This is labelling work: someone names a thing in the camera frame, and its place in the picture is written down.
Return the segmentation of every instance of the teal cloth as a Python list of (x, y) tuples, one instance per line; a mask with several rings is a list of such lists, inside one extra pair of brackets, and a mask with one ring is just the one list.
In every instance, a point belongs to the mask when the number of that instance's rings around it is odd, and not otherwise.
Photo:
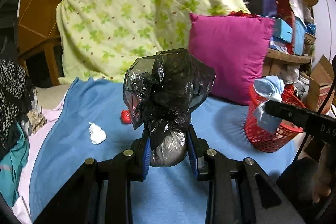
[(16, 145), (0, 162), (0, 192), (10, 207), (13, 207), (19, 198), (17, 188), (22, 168), (27, 164), (29, 153), (29, 142), (20, 125), (15, 121), (12, 126), (16, 126), (21, 136)]

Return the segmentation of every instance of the blue gripper pad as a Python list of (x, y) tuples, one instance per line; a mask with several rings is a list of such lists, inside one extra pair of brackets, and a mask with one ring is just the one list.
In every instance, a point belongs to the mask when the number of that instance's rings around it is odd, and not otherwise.
[(143, 158), (142, 158), (143, 179), (145, 179), (146, 176), (148, 175), (149, 164), (151, 162), (151, 154), (152, 154), (151, 143), (150, 143), (149, 138), (147, 138), (147, 142), (146, 142), (146, 146), (145, 146), (145, 150), (143, 152)]
[(187, 133), (188, 135), (188, 157), (189, 157), (189, 162), (191, 166), (191, 170), (194, 173), (195, 178), (198, 178), (199, 171), (198, 171), (198, 163), (197, 163), (197, 157), (195, 153), (195, 148), (194, 145), (191, 141), (190, 134)]

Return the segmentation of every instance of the green floral blanket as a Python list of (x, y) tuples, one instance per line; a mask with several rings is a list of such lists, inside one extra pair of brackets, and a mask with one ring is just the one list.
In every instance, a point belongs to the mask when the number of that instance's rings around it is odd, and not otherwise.
[(189, 13), (248, 12), (242, 0), (62, 0), (57, 26), (63, 44), (61, 83), (76, 77), (123, 82), (137, 57), (187, 48)]

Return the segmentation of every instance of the magenta pillow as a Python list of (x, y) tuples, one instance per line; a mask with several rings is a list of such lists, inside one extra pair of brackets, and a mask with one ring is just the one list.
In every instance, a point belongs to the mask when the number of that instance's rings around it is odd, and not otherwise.
[(274, 20), (190, 14), (189, 52), (216, 71), (211, 94), (248, 105), (248, 89), (263, 73)]

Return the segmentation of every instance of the light blue cloth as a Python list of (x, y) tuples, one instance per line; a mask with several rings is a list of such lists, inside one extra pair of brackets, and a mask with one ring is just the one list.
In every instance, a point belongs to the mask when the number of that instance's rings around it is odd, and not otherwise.
[[(279, 79), (277, 76), (266, 76), (264, 78), (254, 80), (253, 87), (256, 93), (260, 96), (265, 97), (269, 100), (274, 100), (281, 102), (281, 94), (284, 91), (285, 84)], [(269, 133), (274, 133), (282, 119), (274, 117), (272, 115), (268, 115), (265, 112), (265, 104), (266, 102), (262, 102), (257, 108), (254, 110), (253, 115), (257, 119), (257, 125), (266, 130)]]
[(17, 188), (22, 168), (26, 166), (29, 154), (29, 142), (20, 125), (16, 121), (14, 123), (21, 136), (0, 162), (0, 192), (10, 207), (13, 207), (19, 198)]
[[(63, 112), (44, 141), (31, 175), (33, 220), (86, 158), (111, 159), (141, 137), (143, 127), (133, 130), (132, 125), (120, 122), (123, 109), (122, 84), (92, 79), (72, 83)], [(247, 110), (246, 106), (208, 98), (192, 113), (192, 124), (210, 147), (236, 160), (252, 157), (276, 179), (294, 158), (293, 143), (274, 153), (256, 150), (243, 129)], [(99, 145), (90, 141), (89, 122), (107, 134)], [(150, 167), (144, 182), (131, 183), (134, 223), (204, 224), (208, 186), (208, 182), (195, 180), (188, 159), (170, 168)]]

